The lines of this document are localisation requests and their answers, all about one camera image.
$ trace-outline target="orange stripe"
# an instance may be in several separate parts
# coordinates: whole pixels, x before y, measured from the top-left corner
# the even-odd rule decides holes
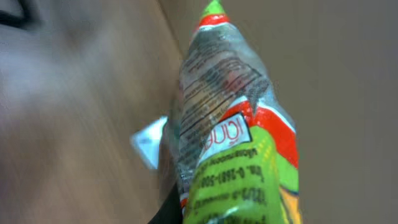
[[[279,192],[284,200],[284,203],[289,210],[289,216],[294,224],[302,223],[302,216],[299,209],[299,196],[288,193],[285,189],[279,188]]]
[[[181,209],[183,209],[186,206],[187,202],[188,202],[187,198],[182,199],[182,201],[181,201]]]

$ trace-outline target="beige wall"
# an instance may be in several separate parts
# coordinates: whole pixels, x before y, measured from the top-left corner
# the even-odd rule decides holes
[[[207,1],[160,2],[184,54]],[[396,6],[224,1],[296,120],[306,223],[393,223]]]

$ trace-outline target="red stripe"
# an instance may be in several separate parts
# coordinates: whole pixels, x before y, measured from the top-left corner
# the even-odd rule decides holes
[[[256,124],[267,130],[274,138],[276,148],[281,156],[293,166],[299,168],[299,153],[297,152],[295,133],[273,111],[257,108]]]
[[[226,14],[213,14],[205,16],[199,23],[199,28],[206,25],[217,25],[223,22],[229,22],[229,18]]]
[[[299,168],[299,153],[297,152],[295,133],[273,111],[258,107],[256,117],[248,101],[228,109],[220,121],[236,113],[242,113],[249,127],[259,126],[267,130],[274,138],[278,153],[287,159],[294,167]]]

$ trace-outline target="green top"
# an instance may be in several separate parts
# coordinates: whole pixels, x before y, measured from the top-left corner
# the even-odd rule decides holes
[[[221,0],[212,0],[203,11],[202,18],[213,14],[225,14],[220,2]]]

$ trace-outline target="snack wrapper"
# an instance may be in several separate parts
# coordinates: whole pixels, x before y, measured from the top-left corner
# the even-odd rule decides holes
[[[301,223],[294,123],[261,59],[212,1],[164,131],[184,223]]]

